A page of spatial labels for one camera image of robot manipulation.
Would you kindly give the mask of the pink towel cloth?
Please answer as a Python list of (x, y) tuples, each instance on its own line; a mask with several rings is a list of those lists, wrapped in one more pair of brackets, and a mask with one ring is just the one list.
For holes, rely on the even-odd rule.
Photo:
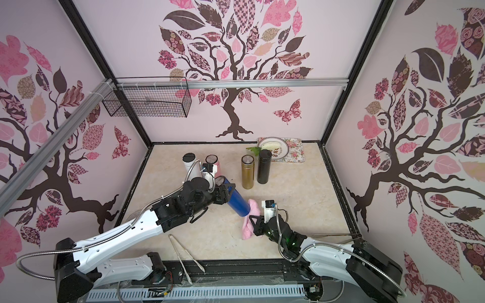
[(254, 227), (250, 216), (260, 216), (261, 210), (259, 204), (254, 199), (248, 200), (250, 206), (250, 212), (244, 218), (244, 222), (242, 225), (242, 240), (248, 240), (253, 236)]

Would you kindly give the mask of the blue thermos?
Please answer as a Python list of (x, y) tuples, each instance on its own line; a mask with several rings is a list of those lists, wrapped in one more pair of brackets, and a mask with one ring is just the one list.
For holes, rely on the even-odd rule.
[[(215, 179), (216, 186), (219, 186), (223, 183), (231, 183), (226, 177), (219, 176)], [(241, 194), (234, 190), (231, 195), (230, 201), (227, 203), (240, 217), (246, 217), (250, 212), (249, 203), (241, 196)]]

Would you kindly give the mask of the gold thermos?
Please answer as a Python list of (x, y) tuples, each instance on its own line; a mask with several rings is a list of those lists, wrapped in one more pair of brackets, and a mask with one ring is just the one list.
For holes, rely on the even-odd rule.
[(244, 155), (241, 158), (242, 187), (251, 189), (254, 186), (255, 159), (251, 155)]

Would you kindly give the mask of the pink thermos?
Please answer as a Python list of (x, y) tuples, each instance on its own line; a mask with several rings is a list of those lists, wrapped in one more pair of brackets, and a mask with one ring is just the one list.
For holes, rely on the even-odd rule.
[(205, 162), (212, 165), (212, 174), (215, 178), (218, 178), (222, 174), (221, 165), (217, 155), (207, 155)]

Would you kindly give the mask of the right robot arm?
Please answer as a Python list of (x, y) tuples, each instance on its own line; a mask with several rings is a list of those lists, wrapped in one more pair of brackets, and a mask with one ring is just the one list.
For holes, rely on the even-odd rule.
[(275, 242), (282, 258), (297, 265), (307, 279), (328, 277), (358, 286), (375, 302), (397, 302), (405, 297), (400, 286), (402, 267), (367, 241), (317, 241), (293, 231), (281, 215), (268, 220), (250, 215), (248, 222), (255, 236)]

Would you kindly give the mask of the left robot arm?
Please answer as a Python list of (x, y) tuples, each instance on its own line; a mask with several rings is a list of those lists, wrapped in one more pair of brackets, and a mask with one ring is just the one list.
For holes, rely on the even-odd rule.
[(187, 222), (194, 223), (211, 204), (228, 203), (235, 187), (221, 178), (214, 186), (204, 178), (194, 178), (176, 193), (156, 200), (137, 219), (83, 241), (59, 241), (56, 249), (60, 253), (54, 259), (57, 301), (71, 302), (85, 295), (102, 280), (99, 266), (104, 261), (141, 241)]

